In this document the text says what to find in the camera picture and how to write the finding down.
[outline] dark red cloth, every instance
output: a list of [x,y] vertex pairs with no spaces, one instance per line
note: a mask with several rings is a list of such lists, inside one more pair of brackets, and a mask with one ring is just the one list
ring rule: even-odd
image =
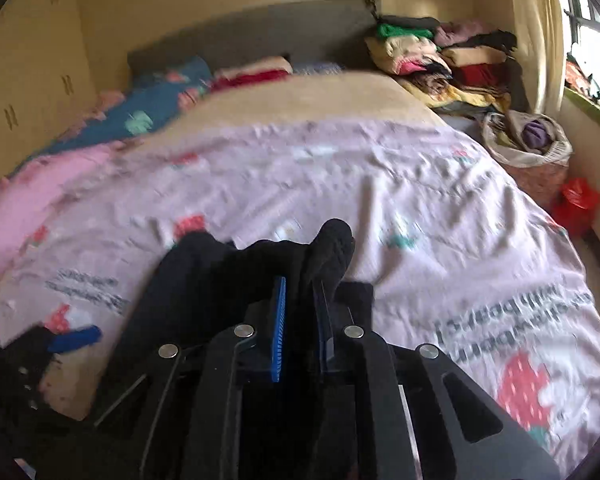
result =
[[509,83],[506,63],[454,67],[453,73],[454,79],[464,86],[497,88]]
[[216,92],[218,90],[224,90],[225,88],[253,85],[265,81],[277,81],[278,79],[284,79],[288,75],[289,72],[286,70],[267,70],[266,72],[259,72],[257,74],[243,74],[232,77],[231,79],[219,77],[211,85],[211,91]]

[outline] metal screw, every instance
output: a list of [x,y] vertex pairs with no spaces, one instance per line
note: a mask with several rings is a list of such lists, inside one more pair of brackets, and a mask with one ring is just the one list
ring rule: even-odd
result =
[[237,325],[234,328],[234,334],[238,337],[251,337],[254,332],[253,326],[247,324]]
[[344,335],[353,339],[359,339],[363,335],[365,335],[365,331],[361,326],[358,325],[349,325],[344,329]]
[[420,355],[425,359],[435,359],[436,357],[438,357],[438,354],[440,354],[440,352],[438,352],[438,349],[433,345],[422,345],[420,347],[419,352]]
[[178,354],[178,347],[174,344],[167,343],[158,348],[158,355],[163,359],[171,359]]

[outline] gray headboard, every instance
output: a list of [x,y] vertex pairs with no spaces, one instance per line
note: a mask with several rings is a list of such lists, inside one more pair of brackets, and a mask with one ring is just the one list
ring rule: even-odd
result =
[[201,56],[214,71],[285,56],[291,63],[336,62],[373,68],[363,38],[376,26],[380,0],[307,0],[214,18],[128,54],[133,78]]

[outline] red plastic bag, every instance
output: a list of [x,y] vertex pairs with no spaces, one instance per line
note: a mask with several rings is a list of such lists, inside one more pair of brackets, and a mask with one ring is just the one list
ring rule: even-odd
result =
[[561,189],[562,200],[554,207],[552,216],[567,229],[572,238],[586,233],[593,224],[600,206],[600,193],[584,178],[572,178]]

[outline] beige curtain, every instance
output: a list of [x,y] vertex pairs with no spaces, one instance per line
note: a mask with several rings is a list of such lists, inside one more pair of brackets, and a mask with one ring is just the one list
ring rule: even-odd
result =
[[565,46],[560,0],[513,0],[516,59],[531,109],[557,117],[564,85]]

